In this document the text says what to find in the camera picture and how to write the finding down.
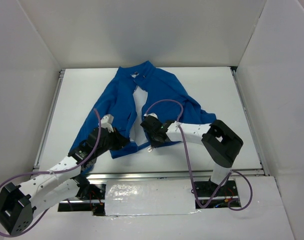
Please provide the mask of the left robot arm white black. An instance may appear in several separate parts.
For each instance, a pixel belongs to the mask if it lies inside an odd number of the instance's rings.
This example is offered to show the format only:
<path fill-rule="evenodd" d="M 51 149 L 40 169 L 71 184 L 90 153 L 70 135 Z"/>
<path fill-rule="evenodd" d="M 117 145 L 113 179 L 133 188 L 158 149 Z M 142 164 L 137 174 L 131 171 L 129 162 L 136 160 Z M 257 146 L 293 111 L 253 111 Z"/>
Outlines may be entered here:
<path fill-rule="evenodd" d="M 120 150 L 129 142 L 115 128 L 95 128 L 45 174 L 34 174 L 19 185 L 6 184 L 0 191 L 0 224 L 7 231 L 5 236 L 22 235 L 30 229 L 34 217 L 63 200 L 88 200 L 92 193 L 99 193 L 100 189 L 87 180 L 85 173 L 97 157 L 109 150 Z"/>

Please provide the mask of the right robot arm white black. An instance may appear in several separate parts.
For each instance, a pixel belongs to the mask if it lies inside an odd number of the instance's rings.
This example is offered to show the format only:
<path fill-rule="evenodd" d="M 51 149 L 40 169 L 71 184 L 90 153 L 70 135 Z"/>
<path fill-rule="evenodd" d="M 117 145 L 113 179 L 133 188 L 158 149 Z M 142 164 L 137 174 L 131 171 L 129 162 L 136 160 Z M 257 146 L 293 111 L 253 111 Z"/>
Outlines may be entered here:
<path fill-rule="evenodd" d="M 141 127 L 154 148 L 174 142 L 203 145 L 215 162 L 210 177 L 210 192 L 220 196 L 226 191 L 225 177 L 243 147 L 243 140 L 223 121 L 217 119 L 213 123 L 191 124 L 168 120 L 162 123 L 156 115 L 149 114 Z"/>

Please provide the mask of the blue zip-up jacket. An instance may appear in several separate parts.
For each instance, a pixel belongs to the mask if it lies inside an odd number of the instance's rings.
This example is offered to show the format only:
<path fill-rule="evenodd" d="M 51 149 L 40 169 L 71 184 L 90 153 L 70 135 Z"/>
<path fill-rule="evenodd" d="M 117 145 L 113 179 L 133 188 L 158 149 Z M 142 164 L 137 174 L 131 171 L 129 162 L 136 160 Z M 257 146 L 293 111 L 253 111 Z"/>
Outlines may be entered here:
<path fill-rule="evenodd" d="M 180 119 L 186 124 L 210 124 L 216 120 L 215 114 L 202 110 L 174 74 L 146 61 L 133 67 L 118 68 L 93 106 L 102 117 L 111 114 L 113 127 L 126 138 L 130 137 L 138 115 L 133 97 L 137 88 L 147 93 L 140 111 L 142 115 L 155 113 L 161 122 Z"/>

